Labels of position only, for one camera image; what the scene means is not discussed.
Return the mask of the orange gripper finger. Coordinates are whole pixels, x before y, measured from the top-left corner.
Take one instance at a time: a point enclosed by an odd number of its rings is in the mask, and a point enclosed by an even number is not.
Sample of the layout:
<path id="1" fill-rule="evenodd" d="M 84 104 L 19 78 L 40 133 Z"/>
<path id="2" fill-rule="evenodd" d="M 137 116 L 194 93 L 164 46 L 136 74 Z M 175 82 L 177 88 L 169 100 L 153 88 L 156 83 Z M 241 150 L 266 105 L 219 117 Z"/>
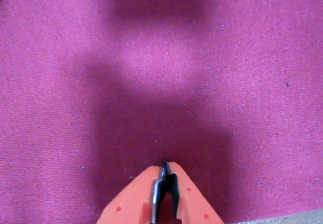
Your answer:
<path id="1" fill-rule="evenodd" d="M 172 210 L 181 223 L 223 223 L 222 219 L 202 195 L 183 168 L 175 162 L 162 165 L 165 173 L 161 199 L 169 193 Z"/>
<path id="2" fill-rule="evenodd" d="M 157 223 L 165 197 L 165 169 L 150 166 L 103 210 L 97 223 Z"/>

